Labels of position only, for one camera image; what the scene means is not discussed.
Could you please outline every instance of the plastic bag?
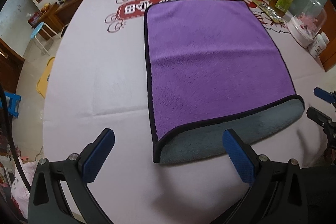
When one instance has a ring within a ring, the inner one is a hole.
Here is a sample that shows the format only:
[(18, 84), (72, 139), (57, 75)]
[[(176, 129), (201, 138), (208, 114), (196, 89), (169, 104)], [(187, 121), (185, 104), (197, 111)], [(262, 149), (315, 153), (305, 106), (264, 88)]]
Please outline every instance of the plastic bag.
[[(22, 166), (23, 172), (31, 185), (33, 182), (34, 174), (37, 167), (37, 162), (27, 162), (25, 164), (22, 163), (19, 158), (20, 164)], [(22, 212), (24, 218), (28, 219), (28, 202), (29, 202), (29, 192), (25, 187), (17, 168), (15, 169), (15, 180), (12, 183), (12, 196), (16, 200), (19, 205), (19, 208)]]

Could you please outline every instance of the blue plastic stool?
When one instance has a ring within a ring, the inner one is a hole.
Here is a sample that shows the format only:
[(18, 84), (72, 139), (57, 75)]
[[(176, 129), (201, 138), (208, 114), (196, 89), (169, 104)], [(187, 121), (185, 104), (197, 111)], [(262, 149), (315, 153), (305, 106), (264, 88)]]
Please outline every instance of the blue plastic stool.
[(42, 49), (38, 46), (38, 44), (36, 43), (36, 41), (34, 40), (36, 46), (44, 53), (46, 53), (47, 55), (50, 55), (47, 51), (47, 49), (45, 47), (43, 47), (42, 43), (37, 39), (36, 35), (39, 33), (40, 30), (43, 30), (50, 38), (51, 35), (49, 33), (46, 32), (45, 29), (43, 29), (43, 26), (46, 26), (50, 31), (52, 31), (56, 36), (58, 36), (59, 38), (61, 38), (52, 28), (50, 28), (47, 24), (45, 24), (44, 22), (41, 22), (39, 25), (36, 26), (36, 28), (33, 30), (33, 32), (31, 33), (30, 39), (35, 39), (40, 46), (42, 47)]
[(21, 96), (17, 95), (15, 93), (10, 93), (10, 92), (6, 92), (5, 91), (5, 95), (6, 97), (9, 98), (9, 104), (8, 104), (8, 113), (11, 114), (12, 116), (14, 116), (15, 118), (19, 117), (19, 113), (16, 112), (15, 108), (16, 108), (16, 102), (21, 101)]

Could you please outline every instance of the yellow plastic stool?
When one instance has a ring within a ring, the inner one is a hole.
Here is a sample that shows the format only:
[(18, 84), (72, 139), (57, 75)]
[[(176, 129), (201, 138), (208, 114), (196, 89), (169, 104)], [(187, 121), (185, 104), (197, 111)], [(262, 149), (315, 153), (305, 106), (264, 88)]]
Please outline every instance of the yellow plastic stool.
[(47, 93), (47, 87), (49, 82), (49, 76), (51, 72), (51, 68), (53, 67), (55, 57), (49, 59), (47, 63), (47, 67), (45, 68), (44, 72), (42, 73), (41, 78), (38, 80), (36, 85), (36, 90), (42, 97), (45, 99), (45, 95)]

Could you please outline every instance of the white pill bottle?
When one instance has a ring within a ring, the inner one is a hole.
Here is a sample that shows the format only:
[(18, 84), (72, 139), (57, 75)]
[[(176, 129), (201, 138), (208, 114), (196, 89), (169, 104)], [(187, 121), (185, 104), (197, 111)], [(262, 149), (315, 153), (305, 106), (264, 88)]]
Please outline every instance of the white pill bottle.
[(319, 56), (319, 54), (327, 47), (329, 43), (329, 39), (327, 35), (322, 32), (321, 34), (317, 34), (313, 40), (313, 43), (308, 46), (308, 51), (313, 58)]

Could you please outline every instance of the white container with pink flowers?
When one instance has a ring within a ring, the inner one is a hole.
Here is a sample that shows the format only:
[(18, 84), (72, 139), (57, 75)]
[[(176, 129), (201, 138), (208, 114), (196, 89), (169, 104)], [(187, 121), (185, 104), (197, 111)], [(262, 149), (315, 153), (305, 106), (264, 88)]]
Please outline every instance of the white container with pink flowers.
[(307, 48), (327, 20), (323, 6), (317, 0), (305, 0), (304, 8), (287, 23), (292, 36)]

